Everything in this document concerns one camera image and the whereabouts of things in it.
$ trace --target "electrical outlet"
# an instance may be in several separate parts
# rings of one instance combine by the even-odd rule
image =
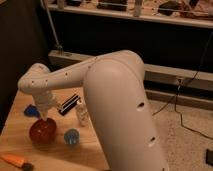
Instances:
[[[184,77],[177,76],[176,79],[175,79],[175,83],[176,83],[177,85],[179,85],[179,84],[182,84],[184,80],[185,80]]]

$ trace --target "bottle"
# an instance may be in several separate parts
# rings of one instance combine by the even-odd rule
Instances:
[[[88,122],[89,115],[88,115],[88,112],[87,112],[86,104],[81,99],[79,99],[77,101],[77,105],[75,107],[75,110],[76,110],[76,115],[77,115],[77,118],[78,118],[79,125],[80,126],[86,126],[87,122]]]

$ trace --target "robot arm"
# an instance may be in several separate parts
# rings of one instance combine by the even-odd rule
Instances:
[[[112,171],[168,171],[152,122],[144,86],[144,64],[119,51],[50,73],[33,65],[18,87],[34,97],[40,112],[57,102],[50,90],[83,86],[90,117]]]

